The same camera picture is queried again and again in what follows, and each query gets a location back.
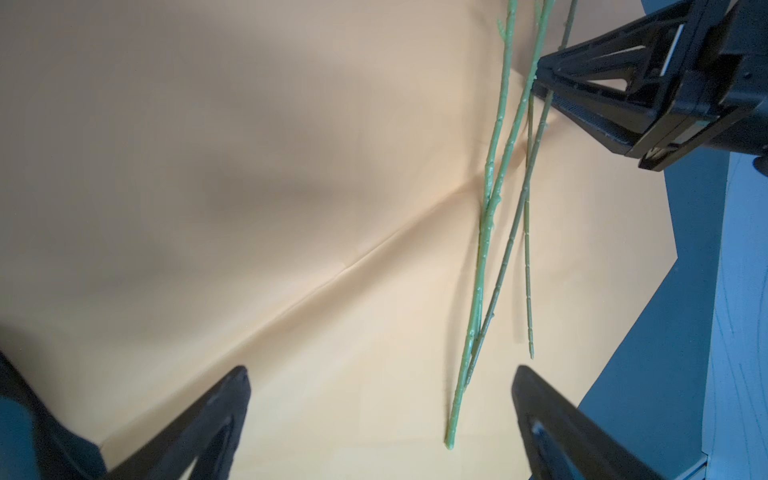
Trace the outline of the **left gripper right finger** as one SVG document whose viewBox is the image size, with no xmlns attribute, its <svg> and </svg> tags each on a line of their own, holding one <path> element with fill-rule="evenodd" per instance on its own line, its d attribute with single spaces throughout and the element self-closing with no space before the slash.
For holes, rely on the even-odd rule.
<svg viewBox="0 0 768 480">
<path fill-rule="evenodd" d="M 517 368 L 511 396 L 533 479 L 658 479 L 534 370 Z"/>
</svg>

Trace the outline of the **black printed ribbon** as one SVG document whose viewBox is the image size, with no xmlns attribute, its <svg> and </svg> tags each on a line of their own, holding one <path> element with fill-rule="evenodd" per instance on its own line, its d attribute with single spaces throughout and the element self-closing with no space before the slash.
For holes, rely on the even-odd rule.
<svg viewBox="0 0 768 480">
<path fill-rule="evenodd" d="M 2 356 L 1 477 L 99 479 L 106 473 L 98 447 L 65 428 Z"/>
</svg>

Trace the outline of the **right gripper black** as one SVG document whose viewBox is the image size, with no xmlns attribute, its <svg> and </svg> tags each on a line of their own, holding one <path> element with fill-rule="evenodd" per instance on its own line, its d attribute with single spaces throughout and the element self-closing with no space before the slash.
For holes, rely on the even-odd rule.
<svg viewBox="0 0 768 480">
<path fill-rule="evenodd" d="M 664 75 L 666 86 L 641 84 Z M 627 90 L 604 86 L 622 80 Z M 661 171 L 699 147 L 767 172 L 767 4 L 679 1 L 542 57 L 533 92 L 609 151 Z"/>
</svg>

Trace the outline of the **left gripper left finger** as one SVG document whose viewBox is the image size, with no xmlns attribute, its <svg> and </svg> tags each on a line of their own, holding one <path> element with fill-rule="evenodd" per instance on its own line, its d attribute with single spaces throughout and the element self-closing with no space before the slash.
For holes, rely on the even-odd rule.
<svg viewBox="0 0 768 480">
<path fill-rule="evenodd" d="M 227 479 L 238 448 L 251 387 L 247 369 L 224 375 L 107 479 Z"/>
</svg>

